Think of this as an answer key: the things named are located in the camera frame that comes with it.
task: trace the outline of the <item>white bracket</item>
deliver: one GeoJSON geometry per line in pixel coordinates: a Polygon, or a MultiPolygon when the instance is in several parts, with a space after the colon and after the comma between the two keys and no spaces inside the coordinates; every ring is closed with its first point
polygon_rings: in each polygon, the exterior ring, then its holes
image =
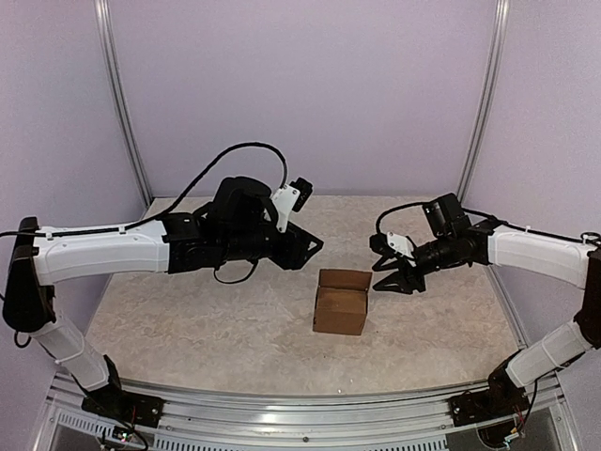
{"type": "Polygon", "coordinates": [[[296,188],[290,185],[284,185],[283,188],[279,188],[271,196],[271,202],[273,203],[275,209],[278,212],[278,223],[276,225],[278,232],[285,233],[285,230],[288,227],[288,219],[290,218],[290,213],[292,212],[292,209],[297,203],[297,200],[300,195],[301,192],[296,188]]]}
{"type": "Polygon", "coordinates": [[[395,252],[401,254],[403,257],[409,257],[409,264],[415,266],[415,261],[413,259],[413,244],[407,237],[388,232],[386,234],[386,242],[395,252]]]}

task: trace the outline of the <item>vertical metal pole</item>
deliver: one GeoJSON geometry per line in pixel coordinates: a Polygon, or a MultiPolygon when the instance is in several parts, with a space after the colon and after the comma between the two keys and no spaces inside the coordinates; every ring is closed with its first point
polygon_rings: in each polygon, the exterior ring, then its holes
{"type": "Polygon", "coordinates": [[[140,195],[142,196],[146,207],[149,207],[152,203],[153,195],[133,135],[130,113],[123,94],[123,86],[121,85],[119,66],[116,59],[115,40],[113,39],[108,0],[94,0],[94,6],[96,7],[96,19],[100,31],[100,44],[102,46],[102,52],[104,53],[104,63],[106,64],[109,75],[109,84],[111,92],[113,93],[117,118],[119,120],[119,125],[121,126],[121,131],[123,132],[125,147],[128,152],[138,190],[140,191],[140,195]]]}
{"type": "Polygon", "coordinates": [[[509,0],[497,0],[497,12],[495,16],[495,24],[490,43],[490,52],[488,54],[488,64],[486,65],[485,83],[480,97],[480,105],[478,114],[471,133],[470,148],[468,156],[463,166],[461,180],[457,188],[457,197],[463,202],[468,193],[470,182],[473,177],[478,154],[482,146],[482,140],[485,135],[486,123],[488,114],[495,94],[495,86],[497,85],[497,76],[501,66],[501,54],[503,43],[505,41],[505,33],[507,29],[507,15],[509,12],[509,0]]]}

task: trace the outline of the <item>metal bar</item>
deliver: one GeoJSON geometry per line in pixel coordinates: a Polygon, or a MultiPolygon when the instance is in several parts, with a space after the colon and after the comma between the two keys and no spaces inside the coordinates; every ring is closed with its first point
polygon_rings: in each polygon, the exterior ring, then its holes
{"type": "Polygon", "coordinates": [[[497,270],[493,267],[486,266],[485,273],[488,276],[488,280],[490,281],[490,285],[492,289],[495,291],[497,295],[497,299],[501,304],[501,308],[503,309],[503,313],[507,318],[507,322],[509,323],[509,327],[511,328],[511,332],[514,334],[514,338],[517,342],[517,347],[521,350],[528,347],[526,333],[524,332],[524,326],[519,320],[519,316],[517,315],[516,310],[514,309],[514,305],[511,303],[511,299],[509,297],[509,293],[505,289],[501,277],[497,270]]]}
{"type": "Polygon", "coordinates": [[[549,410],[561,450],[578,451],[583,449],[578,443],[579,437],[576,434],[574,417],[565,399],[557,405],[551,406],[549,410]]]}
{"type": "MultiPolygon", "coordinates": [[[[365,449],[369,446],[374,449],[385,443],[423,440],[474,428],[475,425],[454,428],[447,401],[467,389],[477,390],[484,386],[479,382],[413,393],[262,397],[183,390],[140,382],[125,384],[126,389],[159,396],[167,401],[157,429],[139,427],[145,434],[155,438],[217,443],[225,449],[229,446],[234,449],[306,448],[302,441],[304,437],[309,438],[309,445],[314,447],[365,449]]],[[[82,393],[69,376],[57,374],[47,402],[78,412],[82,398],[82,393]]],[[[540,381],[537,411],[562,400],[554,375],[540,381]]],[[[478,427],[492,423],[486,422],[478,427]]]]}
{"type": "Polygon", "coordinates": [[[457,187],[457,197],[463,202],[468,193],[471,179],[476,167],[478,155],[482,147],[482,141],[485,135],[486,123],[490,113],[490,107],[495,94],[497,77],[501,66],[501,54],[505,34],[507,30],[507,15],[509,12],[509,0],[497,0],[497,11],[495,15],[495,24],[493,29],[492,41],[490,43],[490,52],[488,63],[486,65],[485,82],[480,97],[480,105],[476,115],[476,121],[470,138],[470,147],[468,156],[463,166],[459,186],[457,187]]]}
{"type": "Polygon", "coordinates": [[[142,196],[145,205],[149,207],[154,197],[133,135],[130,113],[125,102],[123,86],[119,76],[119,66],[116,58],[115,40],[113,38],[108,0],[94,0],[94,5],[96,7],[96,20],[100,31],[100,44],[102,46],[102,52],[104,53],[104,63],[106,64],[109,75],[109,84],[113,94],[117,119],[121,131],[123,132],[125,148],[128,153],[138,190],[140,191],[140,196],[142,196]]]}

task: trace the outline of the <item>metal frame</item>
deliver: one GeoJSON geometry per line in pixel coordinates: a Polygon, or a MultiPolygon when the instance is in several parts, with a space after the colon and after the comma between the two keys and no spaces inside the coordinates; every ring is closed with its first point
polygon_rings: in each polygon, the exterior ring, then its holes
{"type": "MultiPolygon", "coordinates": [[[[153,195],[135,142],[119,77],[108,0],[94,0],[94,3],[117,117],[138,189],[146,207],[149,207],[153,195]]],[[[485,84],[470,139],[469,153],[457,190],[460,200],[465,198],[481,149],[500,68],[508,9],[509,0],[497,0],[485,84]]],[[[488,269],[486,273],[508,318],[517,344],[520,348],[524,348],[526,338],[523,328],[509,302],[499,275],[492,269],[488,269]]],[[[567,408],[556,376],[548,376],[541,380],[539,385],[534,409],[536,411],[549,409],[553,415],[553,426],[561,449],[578,451],[574,420],[567,408]]],[[[477,390],[485,386],[485,382],[479,381],[468,385],[380,395],[262,397],[185,390],[125,381],[126,389],[162,397],[167,401],[158,429],[138,428],[151,438],[149,441],[151,445],[173,441],[177,446],[179,441],[184,443],[181,449],[184,449],[185,443],[208,443],[221,448],[228,446],[245,450],[268,448],[290,451],[295,449],[309,451],[335,446],[343,446],[344,449],[349,450],[385,449],[390,448],[391,445],[397,446],[399,443],[437,440],[447,433],[475,428],[474,425],[462,428],[453,426],[447,399],[465,390],[477,390]]],[[[100,428],[111,427],[114,424],[92,413],[82,412],[80,409],[82,400],[83,395],[73,380],[65,374],[57,373],[36,421],[35,430],[38,433],[31,438],[30,449],[50,450],[60,418],[65,418],[66,412],[81,418],[82,421],[87,419],[94,422],[100,428]]],[[[492,423],[494,422],[480,424],[478,427],[492,423]]],[[[180,449],[170,446],[159,449],[180,449]]]]}
{"type": "MultiPolygon", "coordinates": [[[[339,397],[236,395],[133,381],[126,381],[125,386],[128,390],[160,396],[167,401],[157,429],[138,428],[149,438],[149,443],[158,446],[157,449],[181,450],[192,443],[204,443],[217,449],[240,451],[284,448],[309,451],[334,447],[349,451],[379,451],[402,443],[427,443],[447,434],[474,429],[475,425],[453,426],[447,399],[465,390],[484,388],[485,383],[339,397]]],[[[66,374],[57,374],[44,407],[40,434],[32,449],[50,449],[61,412],[87,422],[79,429],[90,435],[94,435],[95,430],[114,425],[106,418],[81,412],[82,400],[83,395],[74,381],[66,374]]],[[[565,417],[568,421],[554,422],[562,450],[578,450],[570,429],[569,411],[564,408],[563,394],[555,376],[540,381],[534,409],[551,409],[555,417],[565,417]]],[[[478,427],[493,423],[482,423],[478,427]]]]}
{"type": "Polygon", "coordinates": [[[152,190],[146,176],[144,164],[133,135],[130,113],[125,102],[123,86],[121,85],[119,66],[116,58],[115,40],[113,38],[113,28],[111,26],[109,2],[108,0],[94,0],[94,5],[96,7],[96,20],[98,22],[98,29],[100,31],[100,44],[102,46],[104,63],[106,64],[106,69],[109,76],[109,83],[111,92],[113,94],[117,119],[119,121],[121,131],[123,132],[125,148],[130,159],[131,169],[133,170],[135,181],[138,186],[138,190],[140,191],[140,196],[142,196],[145,205],[149,207],[154,199],[154,196],[152,195],[152,190]]]}
{"type": "Polygon", "coordinates": [[[501,280],[501,276],[499,275],[496,268],[491,266],[485,267],[485,273],[488,277],[488,281],[492,286],[493,291],[497,295],[497,299],[501,304],[501,308],[503,309],[503,313],[507,318],[507,322],[509,323],[509,327],[511,332],[514,334],[514,338],[517,342],[517,347],[521,350],[528,347],[526,333],[524,332],[524,325],[519,320],[519,316],[517,315],[516,310],[514,309],[514,305],[511,303],[509,298],[509,294],[503,285],[501,280]]]}
{"type": "Polygon", "coordinates": [[[488,115],[490,113],[490,107],[497,85],[497,76],[499,75],[501,66],[501,54],[503,43],[505,42],[508,13],[509,0],[497,0],[497,12],[495,15],[492,41],[490,43],[488,63],[486,65],[485,83],[482,88],[482,95],[480,96],[480,105],[476,115],[476,122],[471,133],[468,156],[464,163],[463,172],[461,173],[461,179],[457,188],[457,197],[461,202],[465,200],[468,193],[478,155],[480,154],[482,140],[485,135],[486,123],[488,121],[488,115]]]}

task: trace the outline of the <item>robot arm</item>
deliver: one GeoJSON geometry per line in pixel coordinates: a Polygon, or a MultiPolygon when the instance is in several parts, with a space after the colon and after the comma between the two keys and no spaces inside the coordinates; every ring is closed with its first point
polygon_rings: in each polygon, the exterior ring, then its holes
{"type": "Polygon", "coordinates": [[[394,270],[375,283],[375,290],[421,292],[427,274],[473,263],[538,272],[584,290],[583,307],[574,319],[503,362],[489,376],[488,390],[451,398],[456,426],[513,414],[515,408],[525,410],[523,387],[601,348],[598,236],[590,234],[595,240],[584,236],[578,242],[515,227],[490,215],[472,225],[454,194],[424,203],[423,209],[435,240],[417,247],[409,237],[393,233],[370,238],[372,250],[382,256],[374,271],[394,270]]]}
{"type": "Polygon", "coordinates": [[[170,212],[140,225],[103,228],[39,227],[22,220],[8,273],[3,317],[66,368],[85,391],[84,409],[121,421],[156,427],[162,401],[121,389],[116,367],[53,306],[54,284],[74,277],[117,272],[218,270],[231,260],[253,265],[269,258],[298,270],[323,242],[288,221],[312,192],[299,179],[278,189],[245,177],[224,179],[214,199],[190,212],[170,212]]]}

